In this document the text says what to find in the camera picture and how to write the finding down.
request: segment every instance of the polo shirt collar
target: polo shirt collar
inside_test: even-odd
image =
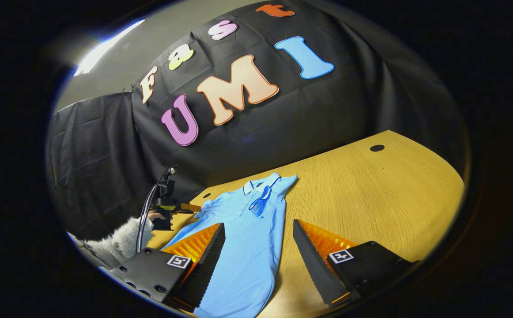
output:
[[[274,183],[280,179],[280,175],[278,173],[272,173],[269,177],[265,179],[248,181],[243,185],[243,194],[248,195],[252,190],[257,192],[262,192],[266,186],[272,187]]]

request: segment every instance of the foam letter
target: foam letter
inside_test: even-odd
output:
[[[293,11],[282,11],[280,8],[284,8],[284,6],[281,6],[280,4],[277,4],[276,6],[273,6],[272,4],[265,4],[264,6],[256,9],[257,11],[264,11],[269,15],[272,16],[291,16],[294,15],[295,12]]]
[[[152,96],[151,86],[154,86],[154,74],[156,73],[157,67],[153,66],[147,73],[145,78],[141,81],[141,88],[143,89],[143,103],[146,103]]]
[[[322,60],[303,41],[304,38],[301,36],[294,36],[276,43],[274,47],[279,50],[285,50],[293,57],[302,68],[299,76],[304,79],[319,78],[319,76],[333,71],[335,65]]]
[[[179,47],[174,50],[174,52],[170,53],[170,56],[168,57],[168,60],[170,63],[168,63],[168,69],[169,70],[176,70],[182,62],[189,60],[192,55],[194,55],[194,50],[190,50],[190,46],[188,44],[182,44]]]
[[[186,105],[186,95],[182,94],[178,96],[178,98],[174,101],[174,108],[178,108],[184,119],[186,119],[186,123],[188,123],[188,131],[186,133],[182,133],[176,122],[172,118],[172,109],[167,109],[162,115],[163,124],[166,125],[170,135],[172,138],[181,146],[187,146],[194,142],[194,140],[198,137],[198,123],[196,123],[196,119],[192,112]]]
[[[223,20],[218,24],[210,27],[207,34],[212,35],[212,39],[221,40],[222,38],[232,34],[237,29],[237,25],[229,20]]]
[[[233,111],[226,109],[221,101],[230,103],[238,110],[245,108],[243,87],[249,93],[249,103],[260,103],[278,92],[278,86],[270,84],[253,63],[254,56],[248,54],[231,63],[231,82],[210,76],[202,81],[197,88],[204,93],[215,114],[214,124],[222,125],[230,120]]]

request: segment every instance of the screw hole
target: screw hole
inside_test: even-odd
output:
[[[374,145],[370,147],[370,151],[381,151],[384,149],[384,145]]]

